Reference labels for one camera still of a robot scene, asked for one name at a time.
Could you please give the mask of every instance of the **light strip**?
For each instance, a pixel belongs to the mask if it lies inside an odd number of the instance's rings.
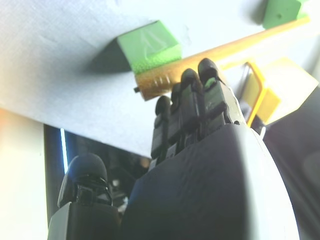
[[[64,167],[64,173],[66,173],[68,171],[68,157],[67,157],[65,130],[63,128],[60,128],[60,133],[61,133],[61,144],[62,144],[63,167]]]

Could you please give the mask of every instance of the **gray surface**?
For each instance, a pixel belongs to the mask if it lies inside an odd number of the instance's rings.
[[[262,31],[255,22],[263,2],[0,0],[0,107],[149,156],[156,100],[134,94],[132,72],[88,71],[92,59],[155,20],[182,43],[184,57],[219,46]],[[300,50],[301,65],[315,44]],[[233,88],[239,79],[230,77]]]

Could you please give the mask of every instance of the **green block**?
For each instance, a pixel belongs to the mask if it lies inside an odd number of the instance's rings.
[[[178,41],[162,22],[156,21],[117,37],[135,74],[181,59]]]
[[[304,4],[308,0],[269,0],[263,19],[263,27],[270,29],[303,18],[308,14]]]

